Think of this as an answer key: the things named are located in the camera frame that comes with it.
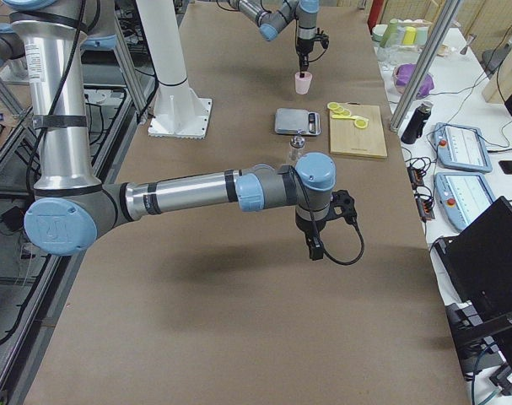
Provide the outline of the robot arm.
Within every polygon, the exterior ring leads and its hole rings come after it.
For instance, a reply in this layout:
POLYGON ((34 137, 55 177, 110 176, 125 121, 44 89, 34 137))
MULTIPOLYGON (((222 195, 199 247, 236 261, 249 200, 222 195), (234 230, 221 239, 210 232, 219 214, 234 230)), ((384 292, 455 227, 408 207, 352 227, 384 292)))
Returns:
POLYGON ((328 34, 317 26, 319 1, 282 1, 275 11, 265 8, 262 1, 226 1, 227 8, 220 1, 215 3, 224 11, 246 16, 266 41, 273 41, 290 23, 295 23, 294 47, 299 59, 297 76, 301 81, 308 80, 310 64, 328 49, 328 34))
POLYGON ((310 258, 325 248, 320 232, 333 219, 336 166, 322 153, 274 169, 195 175, 165 181, 106 185, 92 171, 80 51, 114 14, 102 1, 12 1, 11 25, 24 42, 30 75, 40 179, 24 230, 41 250, 71 256, 115 227, 159 215, 220 203, 245 212, 292 206, 310 258))

